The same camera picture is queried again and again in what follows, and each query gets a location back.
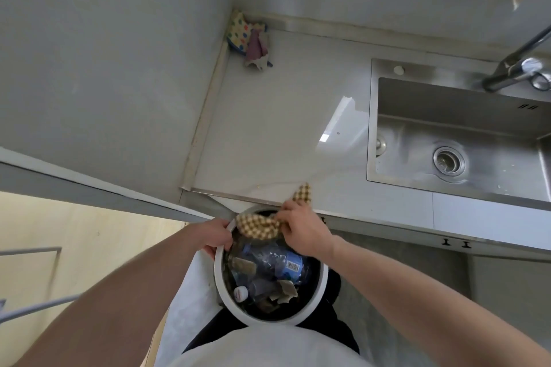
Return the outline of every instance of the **bottle cap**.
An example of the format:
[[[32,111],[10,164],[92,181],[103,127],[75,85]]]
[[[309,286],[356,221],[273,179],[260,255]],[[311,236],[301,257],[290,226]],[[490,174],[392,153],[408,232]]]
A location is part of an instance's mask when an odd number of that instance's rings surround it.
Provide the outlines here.
[[[245,286],[238,286],[234,289],[234,299],[237,303],[246,301],[248,297],[249,291]]]

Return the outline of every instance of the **stainless steel sink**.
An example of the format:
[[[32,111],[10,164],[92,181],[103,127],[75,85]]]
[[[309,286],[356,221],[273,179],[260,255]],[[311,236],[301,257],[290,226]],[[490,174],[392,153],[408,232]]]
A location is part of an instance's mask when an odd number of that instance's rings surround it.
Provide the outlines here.
[[[368,180],[551,210],[551,93],[373,60]]]

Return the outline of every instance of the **hand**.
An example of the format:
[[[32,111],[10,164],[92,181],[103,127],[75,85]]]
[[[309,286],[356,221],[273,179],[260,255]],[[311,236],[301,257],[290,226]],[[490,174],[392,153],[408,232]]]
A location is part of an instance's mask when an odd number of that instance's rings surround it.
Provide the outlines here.
[[[203,250],[214,259],[216,248],[224,246],[229,251],[233,243],[231,232],[226,229],[229,221],[225,219],[211,219],[206,222],[194,223],[185,227],[194,235],[197,242],[197,250]]]
[[[333,235],[305,202],[287,200],[275,218],[285,224],[281,232],[287,245],[302,255],[323,260],[333,248]]]

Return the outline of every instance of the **black pants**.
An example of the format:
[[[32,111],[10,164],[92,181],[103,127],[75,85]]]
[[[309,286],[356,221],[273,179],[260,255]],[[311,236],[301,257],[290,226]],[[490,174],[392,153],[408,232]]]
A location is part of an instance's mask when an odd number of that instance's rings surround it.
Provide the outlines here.
[[[300,328],[311,329],[327,337],[333,338],[350,349],[360,353],[358,344],[352,335],[352,331],[346,323],[337,319],[333,303],[341,288],[341,278],[334,271],[330,270],[327,280],[326,291],[320,301],[320,304],[309,317],[298,324]],[[189,343],[183,352],[192,350],[203,344],[216,341],[231,331],[245,328],[246,325],[238,320],[231,312],[224,308],[201,330],[199,334]]]

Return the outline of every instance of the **person's right hand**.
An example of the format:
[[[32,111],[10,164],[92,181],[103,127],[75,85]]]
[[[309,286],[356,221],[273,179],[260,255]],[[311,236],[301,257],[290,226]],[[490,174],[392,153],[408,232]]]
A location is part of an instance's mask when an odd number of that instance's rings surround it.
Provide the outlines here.
[[[331,252],[333,235],[310,205],[287,200],[275,218],[285,222],[281,225],[281,232],[287,245],[296,252],[319,260]]]

